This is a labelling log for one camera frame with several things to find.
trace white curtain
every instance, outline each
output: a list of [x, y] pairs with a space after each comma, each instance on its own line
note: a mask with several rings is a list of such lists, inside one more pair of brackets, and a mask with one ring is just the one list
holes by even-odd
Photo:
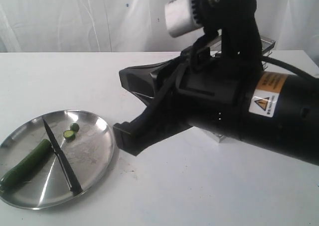
[[[0, 0], [0, 52], [180, 51], [202, 31], [172, 39], [169, 0]], [[257, 0], [262, 35], [319, 64], [319, 0]]]

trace warning label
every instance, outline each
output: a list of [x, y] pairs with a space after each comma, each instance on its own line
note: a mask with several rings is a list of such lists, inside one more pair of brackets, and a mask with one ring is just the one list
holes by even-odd
[[251, 99], [249, 112], [273, 117], [277, 101], [288, 75], [265, 72]]

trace white tabletop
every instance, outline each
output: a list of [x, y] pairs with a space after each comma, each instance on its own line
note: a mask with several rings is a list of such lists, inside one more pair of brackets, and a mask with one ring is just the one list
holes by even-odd
[[[57, 110], [90, 111], [109, 124], [131, 121], [145, 106], [121, 88], [118, 71], [177, 54], [0, 54], [0, 141]], [[273, 57], [319, 73], [303, 51]], [[0, 202], [0, 225], [317, 226], [318, 183], [318, 166], [233, 139], [217, 144], [192, 128], [138, 157], [120, 151], [99, 185], [64, 205], [27, 211]]]

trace cucumber slice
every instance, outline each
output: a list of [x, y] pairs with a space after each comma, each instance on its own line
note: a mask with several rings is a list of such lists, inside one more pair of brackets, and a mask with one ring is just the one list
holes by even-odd
[[35, 167], [51, 150], [51, 142], [44, 139], [23, 160], [21, 160], [0, 180], [0, 190], [8, 190], [20, 183], [26, 175]]
[[64, 133], [63, 133], [63, 136], [65, 139], [67, 140], [74, 140], [75, 139], [75, 132], [72, 131], [72, 130], [66, 130]]
[[77, 123], [72, 123], [72, 124], [70, 125], [70, 130], [72, 130], [72, 131], [74, 131], [74, 132], [78, 132], [79, 129], [80, 129], [80, 126], [79, 126], [79, 124], [77, 124]]

